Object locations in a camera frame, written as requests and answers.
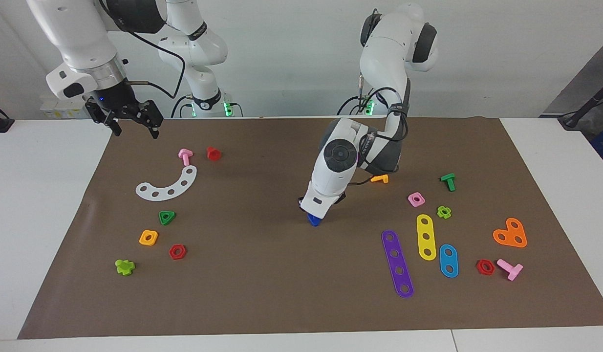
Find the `white box stack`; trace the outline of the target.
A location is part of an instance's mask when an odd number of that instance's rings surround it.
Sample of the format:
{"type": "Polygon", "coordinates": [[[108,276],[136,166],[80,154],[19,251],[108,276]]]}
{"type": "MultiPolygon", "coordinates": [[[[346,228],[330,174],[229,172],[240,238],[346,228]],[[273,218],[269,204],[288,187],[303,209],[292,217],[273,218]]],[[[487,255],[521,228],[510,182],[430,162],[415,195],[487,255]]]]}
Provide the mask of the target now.
{"type": "Polygon", "coordinates": [[[85,101],[76,100],[58,100],[58,98],[42,99],[40,111],[45,118],[49,119],[84,119],[88,120],[91,116],[85,108],[85,101]]]}

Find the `white curved five-hole plate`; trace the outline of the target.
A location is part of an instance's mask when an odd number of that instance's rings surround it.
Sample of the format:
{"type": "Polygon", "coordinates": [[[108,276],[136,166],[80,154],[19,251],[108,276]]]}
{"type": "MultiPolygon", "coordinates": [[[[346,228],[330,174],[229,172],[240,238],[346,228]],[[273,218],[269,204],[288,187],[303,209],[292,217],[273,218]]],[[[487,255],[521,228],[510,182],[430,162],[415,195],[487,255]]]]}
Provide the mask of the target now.
{"type": "Polygon", "coordinates": [[[166,187],[156,187],[143,182],[136,186],[137,196],[150,202],[165,202],[184,194],[194,183],[198,168],[194,165],[185,166],[178,180],[166,187]]]}

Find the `brown table mat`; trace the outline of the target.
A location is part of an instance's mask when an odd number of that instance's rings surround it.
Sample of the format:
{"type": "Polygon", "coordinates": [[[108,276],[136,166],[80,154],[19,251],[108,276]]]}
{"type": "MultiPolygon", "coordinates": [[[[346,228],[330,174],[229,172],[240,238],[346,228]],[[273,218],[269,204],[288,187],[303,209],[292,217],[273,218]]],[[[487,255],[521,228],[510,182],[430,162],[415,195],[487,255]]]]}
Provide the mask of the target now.
{"type": "Polygon", "coordinates": [[[158,139],[123,123],[109,139],[20,339],[85,336],[435,330],[603,325],[603,297],[498,119],[413,118],[389,183],[351,187],[313,227],[306,191],[326,119],[168,120],[158,139]],[[206,148],[222,158],[208,160],[206,148]],[[177,198],[137,196],[175,183],[177,198]],[[455,174],[456,191],[440,177],[455,174]],[[420,192],[424,205],[408,196],[420,192]],[[441,219],[439,206],[452,210],[441,219]],[[163,210],[176,212],[167,226],[163,210]],[[436,259],[418,253],[417,216],[433,221],[436,259]],[[492,238],[516,218],[527,246],[492,238]],[[143,230],[156,230],[153,246],[143,230]],[[381,234],[397,233],[414,294],[393,287],[381,234]],[[173,260],[172,245],[186,246],[173,260]],[[459,257],[446,278],[440,246],[459,257]],[[136,264],[130,276],[115,261],[136,264]],[[479,259],[495,265],[491,276],[479,259]],[[514,281],[496,265],[523,270],[514,281]]]}

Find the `purple four-hole strip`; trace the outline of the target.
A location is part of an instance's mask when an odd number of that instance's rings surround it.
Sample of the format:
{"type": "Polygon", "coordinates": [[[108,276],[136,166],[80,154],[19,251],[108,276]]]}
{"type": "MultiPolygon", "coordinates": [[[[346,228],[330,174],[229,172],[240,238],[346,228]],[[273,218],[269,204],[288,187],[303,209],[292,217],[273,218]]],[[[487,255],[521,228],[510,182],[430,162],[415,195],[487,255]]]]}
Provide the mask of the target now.
{"type": "Polygon", "coordinates": [[[384,230],[381,238],[394,290],[400,298],[411,298],[414,287],[398,235],[393,230],[384,230]]]}

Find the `yellow three-hole strip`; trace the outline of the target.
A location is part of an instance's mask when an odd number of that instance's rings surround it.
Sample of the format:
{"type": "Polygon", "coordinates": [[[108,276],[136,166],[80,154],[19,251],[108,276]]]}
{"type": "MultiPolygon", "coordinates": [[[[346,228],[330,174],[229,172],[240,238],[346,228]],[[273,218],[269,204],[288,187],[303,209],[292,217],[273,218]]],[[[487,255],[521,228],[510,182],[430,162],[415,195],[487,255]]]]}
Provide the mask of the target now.
{"type": "Polygon", "coordinates": [[[417,216],[418,254],[425,261],[436,259],[435,231],[432,218],[426,214],[417,216]]]}

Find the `blue two-hole strip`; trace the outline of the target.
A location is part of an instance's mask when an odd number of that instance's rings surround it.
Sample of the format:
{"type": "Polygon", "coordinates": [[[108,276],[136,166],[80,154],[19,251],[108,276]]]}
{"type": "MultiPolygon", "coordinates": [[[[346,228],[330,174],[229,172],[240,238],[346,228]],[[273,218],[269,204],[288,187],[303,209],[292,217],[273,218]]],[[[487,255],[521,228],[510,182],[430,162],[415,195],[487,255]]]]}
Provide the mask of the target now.
{"type": "Polygon", "coordinates": [[[456,248],[449,243],[440,246],[440,272],[446,278],[456,278],[459,274],[459,257],[456,248]]]}

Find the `orange heart three-hole plate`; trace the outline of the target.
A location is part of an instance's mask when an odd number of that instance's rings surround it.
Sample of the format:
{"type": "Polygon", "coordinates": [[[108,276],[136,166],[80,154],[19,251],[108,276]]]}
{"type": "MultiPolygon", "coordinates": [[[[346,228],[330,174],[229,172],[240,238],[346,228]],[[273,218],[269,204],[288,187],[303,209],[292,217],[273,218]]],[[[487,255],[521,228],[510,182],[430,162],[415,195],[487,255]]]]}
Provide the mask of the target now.
{"type": "Polygon", "coordinates": [[[523,224],[516,218],[507,218],[506,229],[496,229],[492,238],[500,245],[525,248],[527,246],[526,232],[523,224]]]}

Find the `black stand with tube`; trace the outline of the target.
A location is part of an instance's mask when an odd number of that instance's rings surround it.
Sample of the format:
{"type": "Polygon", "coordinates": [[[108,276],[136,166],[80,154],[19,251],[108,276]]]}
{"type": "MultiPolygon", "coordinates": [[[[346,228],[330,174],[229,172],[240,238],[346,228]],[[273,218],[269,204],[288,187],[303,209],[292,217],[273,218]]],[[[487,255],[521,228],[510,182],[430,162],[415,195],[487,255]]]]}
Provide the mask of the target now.
{"type": "Polygon", "coordinates": [[[566,130],[574,129],[578,122],[594,107],[601,106],[603,104],[603,87],[597,91],[587,102],[575,111],[561,114],[558,117],[558,121],[566,130]]]}

